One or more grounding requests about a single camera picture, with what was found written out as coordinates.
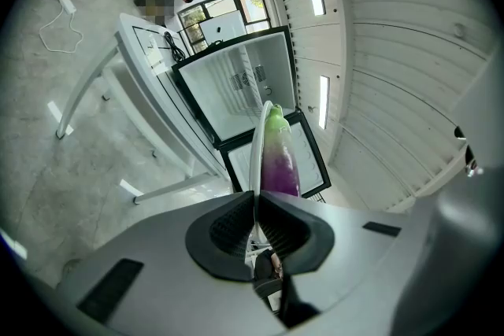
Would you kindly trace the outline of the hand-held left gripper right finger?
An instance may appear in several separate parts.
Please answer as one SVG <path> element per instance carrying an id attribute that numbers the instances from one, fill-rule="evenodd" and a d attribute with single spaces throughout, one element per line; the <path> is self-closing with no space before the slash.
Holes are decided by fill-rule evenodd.
<path id="1" fill-rule="evenodd" d="M 339 208 L 264 192 L 264 230 L 295 241 L 283 259 L 283 302 L 264 327 L 428 327 L 425 256 L 435 199 L 410 214 Z"/>

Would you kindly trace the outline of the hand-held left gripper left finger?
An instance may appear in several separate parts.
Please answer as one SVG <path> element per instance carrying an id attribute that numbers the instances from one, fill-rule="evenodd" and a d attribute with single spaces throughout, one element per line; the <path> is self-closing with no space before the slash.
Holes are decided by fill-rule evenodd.
<path id="1" fill-rule="evenodd" d="M 250 191 L 163 212 L 95 250 L 57 290 L 124 335 L 279 335 L 244 262 L 253 225 Z"/>

